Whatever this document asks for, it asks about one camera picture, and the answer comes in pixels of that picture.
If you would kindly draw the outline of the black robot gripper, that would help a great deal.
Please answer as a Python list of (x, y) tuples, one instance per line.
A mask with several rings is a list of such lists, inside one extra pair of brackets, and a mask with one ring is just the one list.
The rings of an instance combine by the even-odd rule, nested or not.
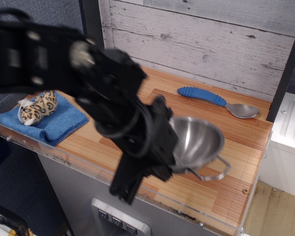
[(153, 175), (166, 182), (175, 163), (173, 151), (177, 134), (169, 124), (173, 111), (166, 106), (166, 99), (155, 97), (151, 105), (135, 100), (135, 113), (124, 126), (96, 122), (97, 131), (111, 139), (123, 152), (110, 194), (122, 202), (132, 204), (143, 177)]

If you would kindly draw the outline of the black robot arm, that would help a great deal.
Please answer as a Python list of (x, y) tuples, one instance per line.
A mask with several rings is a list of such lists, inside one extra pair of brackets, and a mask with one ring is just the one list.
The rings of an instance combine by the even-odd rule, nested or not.
[(94, 119), (122, 151), (110, 193), (132, 203), (144, 177), (172, 176), (178, 137), (163, 96), (143, 104), (146, 73), (127, 53), (100, 49), (78, 30), (36, 24), (25, 12), (0, 8), (0, 93), (60, 90)]

